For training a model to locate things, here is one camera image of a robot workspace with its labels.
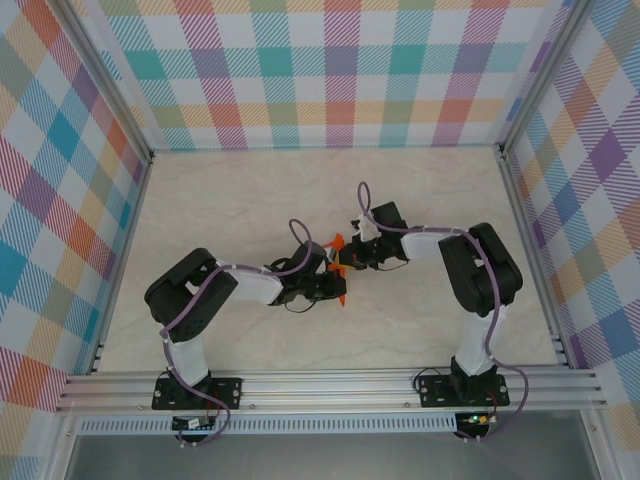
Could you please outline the aluminium side rail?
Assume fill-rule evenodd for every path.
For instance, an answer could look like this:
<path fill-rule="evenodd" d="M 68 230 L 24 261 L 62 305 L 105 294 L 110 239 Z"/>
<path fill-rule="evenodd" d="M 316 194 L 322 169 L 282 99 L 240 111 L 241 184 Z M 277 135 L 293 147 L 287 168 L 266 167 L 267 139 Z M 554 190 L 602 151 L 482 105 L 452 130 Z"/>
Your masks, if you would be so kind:
<path fill-rule="evenodd" d="M 152 172 L 155 160 L 156 160 L 156 155 L 155 153 L 152 153 L 150 160 L 147 162 L 147 165 L 144 167 L 139 193 L 138 193 L 136 202 L 134 204 L 134 209 L 129 218 L 129 223 L 126 229 L 126 235 L 124 237 L 124 243 L 123 243 L 121 255 L 115 265 L 115 270 L 113 272 L 113 280 L 111 281 L 111 286 L 110 286 L 109 295 L 107 297 L 107 301 L 105 304 L 105 309 L 104 309 L 104 312 L 99 317 L 99 321 L 97 323 L 95 333 L 89 344 L 88 354 L 85 357 L 85 360 L 83 361 L 83 363 L 81 364 L 80 373 L 82 375 L 90 375 L 94 371 L 94 367 L 99 363 L 98 351 L 104 347 L 104 344 L 108 336 L 109 328 L 112 322 L 115 306 L 117 303 L 117 298 L 118 298 L 121 284 L 124 278 L 127 261 L 130 255 L 136 227 L 138 224 L 142 206 L 144 204 L 144 199 L 148 189 L 149 181 L 151 178 L 151 172 Z"/>
<path fill-rule="evenodd" d="M 550 337 L 556 351 L 557 362 L 567 368 L 576 369 L 577 363 L 568 337 L 561 321 L 557 302 L 553 290 L 546 278 L 541 256 L 537 249 L 537 240 L 532 227 L 528 223 L 525 204 L 514 180 L 513 172 L 509 164 L 508 155 L 505 154 L 499 144 L 493 146 L 494 156 L 498 170 L 502 178 L 511 210 L 519 232 L 520 240 L 532 275 L 542 311 L 548 325 Z"/>

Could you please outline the aluminium frame post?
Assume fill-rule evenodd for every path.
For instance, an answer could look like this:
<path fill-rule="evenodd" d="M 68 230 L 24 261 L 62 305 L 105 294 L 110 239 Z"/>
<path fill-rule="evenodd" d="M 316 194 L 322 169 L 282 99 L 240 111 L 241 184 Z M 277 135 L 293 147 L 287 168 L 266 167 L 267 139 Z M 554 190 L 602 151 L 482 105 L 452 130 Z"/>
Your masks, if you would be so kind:
<path fill-rule="evenodd" d="M 94 80 L 98 90 L 105 97 L 114 116 L 121 124 L 127 138 L 135 150 L 142 156 L 147 165 L 151 165 L 154 153 L 143 136 L 129 106 L 121 95 L 116 82 L 109 72 L 98 49 L 86 32 L 82 21 L 75 12 L 70 0 L 46 0 L 62 29 L 69 36 L 71 43 L 78 51 L 85 68 Z"/>
<path fill-rule="evenodd" d="M 489 139 L 500 161 L 523 134 L 597 0 L 549 0 L 509 86 Z"/>

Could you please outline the orange paper sheet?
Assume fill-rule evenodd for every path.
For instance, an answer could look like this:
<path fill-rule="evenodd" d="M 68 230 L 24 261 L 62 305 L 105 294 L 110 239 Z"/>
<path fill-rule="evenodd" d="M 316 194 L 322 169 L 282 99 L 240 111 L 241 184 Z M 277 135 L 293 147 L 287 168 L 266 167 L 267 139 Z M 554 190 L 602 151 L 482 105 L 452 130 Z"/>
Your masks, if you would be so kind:
<path fill-rule="evenodd" d="M 340 251 L 345 247 L 344 237 L 336 233 L 334 239 L 325 244 L 326 246 L 332 245 L 334 246 L 340 253 Z M 330 263 L 328 264 L 327 271 L 330 272 L 337 281 L 336 292 L 339 294 L 338 298 L 342 306 L 346 305 L 346 294 L 347 294 L 347 283 L 346 283 L 346 268 L 331 268 Z"/>

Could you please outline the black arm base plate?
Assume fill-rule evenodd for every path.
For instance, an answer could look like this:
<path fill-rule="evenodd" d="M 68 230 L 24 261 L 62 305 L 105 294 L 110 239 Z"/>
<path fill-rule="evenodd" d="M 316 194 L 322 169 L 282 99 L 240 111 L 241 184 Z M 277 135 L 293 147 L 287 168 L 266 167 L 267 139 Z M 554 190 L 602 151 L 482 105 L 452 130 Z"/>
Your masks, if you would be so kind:
<path fill-rule="evenodd" d="M 475 387 L 461 399 L 448 375 L 422 375 L 417 381 L 423 408 L 435 407 L 505 407 L 511 401 L 505 378 L 496 375 Z"/>
<path fill-rule="evenodd" d="M 223 402 L 230 410 L 237 410 L 240 406 L 241 378 L 205 378 L 194 386 L 194 389 Z M 216 410 L 217 406 L 208 398 L 203 398 L 185 389 L 173 376 L 161 376 L 156 380 L 154 386 L 151 409 L 156 411 Z"/>

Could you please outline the long aluminium mounting rail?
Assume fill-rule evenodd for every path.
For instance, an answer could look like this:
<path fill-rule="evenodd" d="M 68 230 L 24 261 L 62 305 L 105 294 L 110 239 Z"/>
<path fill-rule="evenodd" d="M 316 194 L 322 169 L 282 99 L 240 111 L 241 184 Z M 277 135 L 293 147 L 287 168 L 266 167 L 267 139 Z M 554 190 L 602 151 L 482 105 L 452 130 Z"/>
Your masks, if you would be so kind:
<path fill-rule="evenodd" d="M 431 389 L 413 369 L 236 371 L 241 414 L 374 413 L 419 411 Z M 506 411 L 602 409 L 608 402 L 595 373 L 561 366 L 506 371 Z M 149 414 L 155 395 L 153 372 L 98 372 L 67 380 L 59 414 Z"/>

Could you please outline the grey metal plate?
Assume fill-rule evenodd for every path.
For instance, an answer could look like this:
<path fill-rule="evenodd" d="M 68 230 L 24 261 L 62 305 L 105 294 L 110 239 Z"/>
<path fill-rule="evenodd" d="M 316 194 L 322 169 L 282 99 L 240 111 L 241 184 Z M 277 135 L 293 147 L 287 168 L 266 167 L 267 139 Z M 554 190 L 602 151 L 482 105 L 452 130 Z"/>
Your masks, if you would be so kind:
<path fill-rule="evenodd" d="M 65 480 L 600 480 L 574 445 L 463 444 L 449 437 L 247 435 L 202 448 L 164 436 L 83 436 Z"/>

